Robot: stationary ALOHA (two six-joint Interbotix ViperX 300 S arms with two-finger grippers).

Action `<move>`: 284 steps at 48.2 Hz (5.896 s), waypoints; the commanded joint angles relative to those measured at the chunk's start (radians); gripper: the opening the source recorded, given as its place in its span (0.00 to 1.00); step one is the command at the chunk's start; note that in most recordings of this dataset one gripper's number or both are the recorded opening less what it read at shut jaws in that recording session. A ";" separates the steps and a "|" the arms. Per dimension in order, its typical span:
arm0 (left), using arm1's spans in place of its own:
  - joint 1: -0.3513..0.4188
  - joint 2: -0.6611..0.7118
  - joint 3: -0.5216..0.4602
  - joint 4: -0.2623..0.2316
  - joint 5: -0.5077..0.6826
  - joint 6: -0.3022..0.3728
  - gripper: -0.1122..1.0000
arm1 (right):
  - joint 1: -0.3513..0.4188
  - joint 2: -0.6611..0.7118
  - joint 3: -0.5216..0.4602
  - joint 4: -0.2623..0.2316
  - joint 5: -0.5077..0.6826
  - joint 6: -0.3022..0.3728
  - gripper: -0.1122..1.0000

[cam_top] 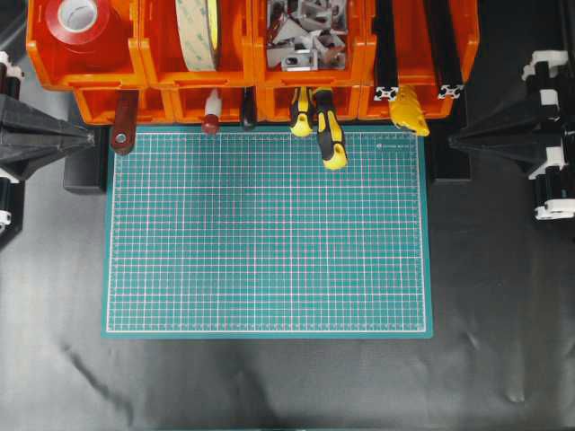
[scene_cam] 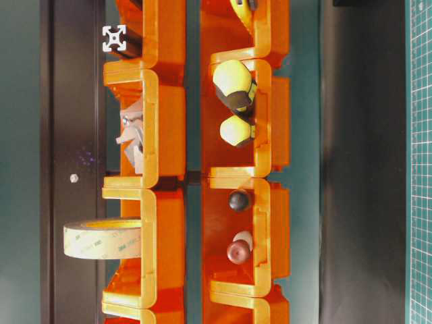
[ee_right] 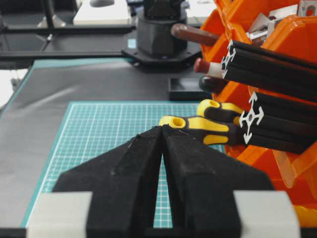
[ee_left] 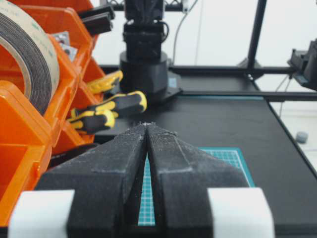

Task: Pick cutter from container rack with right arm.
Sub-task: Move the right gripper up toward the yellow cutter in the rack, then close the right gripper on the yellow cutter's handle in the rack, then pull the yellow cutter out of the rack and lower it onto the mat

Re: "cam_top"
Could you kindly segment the right black-white gripper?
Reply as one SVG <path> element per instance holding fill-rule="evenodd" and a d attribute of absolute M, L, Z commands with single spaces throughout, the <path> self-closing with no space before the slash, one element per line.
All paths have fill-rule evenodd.
<path fill-rule="evenodd" d="M 449 138 L 451 148 L 469 155 L 498 157 L 515 162 L 526 176 L 564 169 L 564 127 L 561 118 L 473 126 Z"/>

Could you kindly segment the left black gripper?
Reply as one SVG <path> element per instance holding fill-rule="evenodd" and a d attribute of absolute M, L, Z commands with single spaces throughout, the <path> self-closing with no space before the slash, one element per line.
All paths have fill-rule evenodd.
<path fill-rule="evenodd" d="M 92 131 L 1 96 L 1 176 L 25 181 L 38 169 L 95 146 Z"/>

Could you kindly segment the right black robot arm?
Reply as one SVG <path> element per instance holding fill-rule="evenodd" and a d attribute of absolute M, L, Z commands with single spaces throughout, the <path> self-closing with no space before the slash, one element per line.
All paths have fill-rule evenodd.
<path fill-rule="evenodd" d="M 574 217 L 574 52 L 538 50 L 524 66 L 526 98 L 449 138 L 452 148 L 520 164 L 533 182 L 535 218 Z"/>

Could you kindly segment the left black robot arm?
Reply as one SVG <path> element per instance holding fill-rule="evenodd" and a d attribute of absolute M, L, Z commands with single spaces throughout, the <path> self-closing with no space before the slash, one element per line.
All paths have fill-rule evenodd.
<path fill-rule="evenodd" d="M 20 100 L 24 73 L 1 53 L 1 246 L 23 225 L 25 181 L 40 168 L 96 144 L 94 133 Z"/>

